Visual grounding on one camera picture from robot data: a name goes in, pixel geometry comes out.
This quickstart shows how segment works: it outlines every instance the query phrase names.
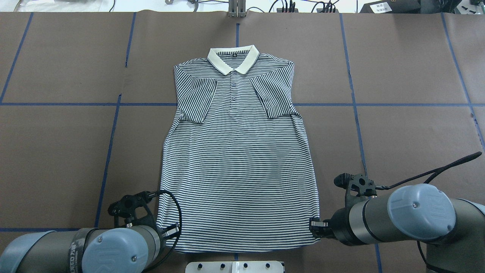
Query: white label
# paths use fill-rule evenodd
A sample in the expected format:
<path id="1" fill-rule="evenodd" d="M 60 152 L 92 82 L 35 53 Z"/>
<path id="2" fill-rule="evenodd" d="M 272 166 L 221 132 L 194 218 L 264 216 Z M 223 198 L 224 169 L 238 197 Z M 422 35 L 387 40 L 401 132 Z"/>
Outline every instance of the white label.
<path id="1" fill-rule="evenodd" d="M 370 7 L 374 13 L 384 13 L 392 11 L 391 7 L 389 7 L 389 4 L 387 2 L 370 5 Z"/>

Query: shirt collar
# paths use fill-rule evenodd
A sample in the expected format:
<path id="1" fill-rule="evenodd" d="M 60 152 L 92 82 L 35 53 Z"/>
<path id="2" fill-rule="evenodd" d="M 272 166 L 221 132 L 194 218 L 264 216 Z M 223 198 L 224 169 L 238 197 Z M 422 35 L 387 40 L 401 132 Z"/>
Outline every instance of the shirt collar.
<path id="1" fill-rule="evenodd" d="M 246 58 L 242 62 L 242 64 L 233 69 L 228 66 L 218 55 L 219 52 L 237 52 L 237 51 L 244 51 L 249 50 Z M 254 45 L 246 46 L 246 47 L 238 47 L 238 48 L 220 48 L 220 49 L 210 49 L 207 59 L 209 62 L 222 74 L 227 75 L 229 72 L 235 70 L 241 74 L 246 74 L 248 70 L 253 66 L 259 56 L 259 51 L 256 49 Z"/>

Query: blue plastic cap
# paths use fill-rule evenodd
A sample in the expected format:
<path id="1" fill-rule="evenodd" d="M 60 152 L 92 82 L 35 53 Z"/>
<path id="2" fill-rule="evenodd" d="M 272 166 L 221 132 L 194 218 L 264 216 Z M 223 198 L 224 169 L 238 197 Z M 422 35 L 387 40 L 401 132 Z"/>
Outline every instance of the blue plastic cap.
<path id="1" fill-rule="evenodd" d="M 148 246 L 143 236 L 129 228 L 115 228 L 89 243 L 82 256 L 82 271 L 139 273 L 147 260 Z"/>
<path id="2" fill-rule="evenodd" d="M 388 214 L 404 234 L 417 240 L 433 240 L 448 234 L 456 214 L 444 192 L 430 184 L 397 189 L 389 196 Z"/>
<path id="3" fill-rule="evenodd" d="M 51 232 L 55 231 L 25 234 L 13 240 L 0 256 L 0 273 L 15 273 L 25 254 L 45 234 Z"/>

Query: shirt sleeve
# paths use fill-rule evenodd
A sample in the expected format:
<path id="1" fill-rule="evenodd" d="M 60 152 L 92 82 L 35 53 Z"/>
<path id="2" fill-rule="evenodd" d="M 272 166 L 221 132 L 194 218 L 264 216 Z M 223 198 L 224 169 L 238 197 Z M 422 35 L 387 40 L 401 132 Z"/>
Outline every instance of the shirt sleeve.
<path id="1" fill-rule="evenodd" d="M 298 115 L 291 101 L 294 63 L 250 79 L 269 119 Z"/>
<path id="2" fill-rule="evenodd" d="M 194 77 L 179 66 L 174 67 L 174 76 L 181 120 L 204 123 L 217 88 L 217 80 Z"/>

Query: polo shirt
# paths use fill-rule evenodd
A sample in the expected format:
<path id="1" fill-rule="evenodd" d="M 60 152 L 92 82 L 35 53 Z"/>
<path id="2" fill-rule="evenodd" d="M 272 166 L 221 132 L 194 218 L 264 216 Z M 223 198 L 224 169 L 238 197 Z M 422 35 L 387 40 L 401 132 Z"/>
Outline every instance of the polo shirt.
<path id="1" fill-rule="evenodd" d="M 294 63 L 254 45 L 210 49 L 174 67 L 177 110 L 163 143 L 161 189 L 182 209 L 176 250 L 265 252 L 313 244 L 319 216 Z M 161 196 L 157 225 L 178 222 Z"/>

